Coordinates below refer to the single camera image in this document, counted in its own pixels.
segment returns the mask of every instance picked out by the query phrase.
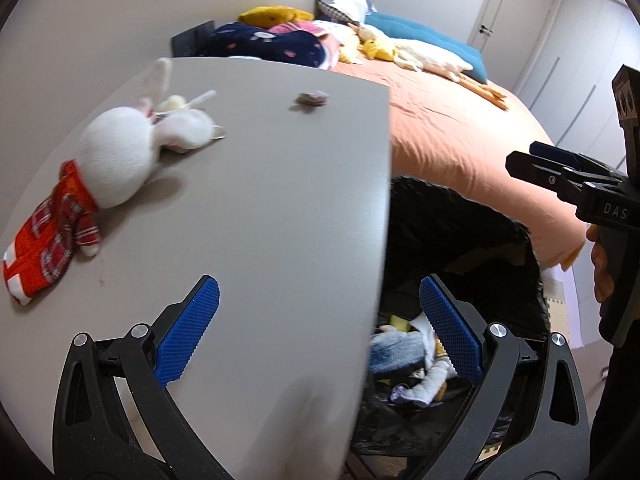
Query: bed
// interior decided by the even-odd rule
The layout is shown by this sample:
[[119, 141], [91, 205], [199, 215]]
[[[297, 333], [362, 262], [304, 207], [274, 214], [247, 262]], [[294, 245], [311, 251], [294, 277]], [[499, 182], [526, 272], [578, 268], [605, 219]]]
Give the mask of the bed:
[[569, 267], [584, 244], [585, 225], [575, 207], [556, 195], [511, 178], [504, 168], [514, 150], [528, 152], [534, 140], [551, 140], [525, 105], [510, 92], [508, 111], [462, 86], [394, 63], [338, 63], [335, 72], [390, 89], [392, 173], [407, 174], [455, 189], [529, 228], [545, 266]]

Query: human hand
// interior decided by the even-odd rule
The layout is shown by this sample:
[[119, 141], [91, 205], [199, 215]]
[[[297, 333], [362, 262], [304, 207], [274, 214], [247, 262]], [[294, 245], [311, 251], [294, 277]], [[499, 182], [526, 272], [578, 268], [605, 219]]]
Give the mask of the human hand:
[[603, 303], [611, 294], [613, 294], [614, 282], [613, 278], [607, 270], [609, 263], [607, 259], [607, 251], [600, 243], [600, 233], [597, 225], [592, 225], [587, 230], [587, 240], [594, 242], [595, 245], [591, 250], [591, 261], [593, 262], [593, 291], [598, 303]]

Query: white plush toy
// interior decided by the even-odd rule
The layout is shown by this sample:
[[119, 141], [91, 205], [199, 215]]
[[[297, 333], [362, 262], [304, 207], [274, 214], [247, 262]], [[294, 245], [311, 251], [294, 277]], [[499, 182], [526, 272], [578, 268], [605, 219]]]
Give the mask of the white plush toy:
[[460, 74], [473, 67], [453, 52], [418, 40], [392, 40], [399, 56], [416, 68], [431, 72], [457, 83]]
[[214, 91], [190, 103], [180, 96], [161, 103], [171, 68], [170, 59], [158, 59], [135, 106], [112, 108], [87, 126], [53, 192], [6, 250], [4, 280], [21, 304], [60, 278], [76, 248], [87, 256], [98, 253], [94, 214], [131, 198], [151, 176], [163, 146], [184, 152], [221, 138], [211, 117], [193, 109]]

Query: checkered pillow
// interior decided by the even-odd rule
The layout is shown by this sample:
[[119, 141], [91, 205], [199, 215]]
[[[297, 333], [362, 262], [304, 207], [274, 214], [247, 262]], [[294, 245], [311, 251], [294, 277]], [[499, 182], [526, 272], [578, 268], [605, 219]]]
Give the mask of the checkered pillow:
[[369, 12], [367, 0], [316, 0], [316, 3], [320, 13], [332, 22], [360, 25]]

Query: trash bin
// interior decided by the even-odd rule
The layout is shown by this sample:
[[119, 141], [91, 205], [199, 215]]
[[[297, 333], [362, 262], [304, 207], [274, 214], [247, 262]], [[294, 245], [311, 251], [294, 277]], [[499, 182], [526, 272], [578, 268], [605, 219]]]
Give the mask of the trash bin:
[[[544, 340], [549, 318], [540, 268], [524, 225], [459, 193], [411, 177], [393, 179], [386, 261], [377, 327], [391, 316], [413, 320], [422, 311], [420, 281], [437, 274], [452, 294], [473, 304], [487, 322], [516, 336]], [[424, 363], [369, 371], [351, 441], [355, 454], [428, 456], [471, 391], [447, 380], [444, 396], [428, 407], [390, 400], [399, 384], [413, 387]], [[514, 381], [488, 444], [506, 434], [521, 383]]]

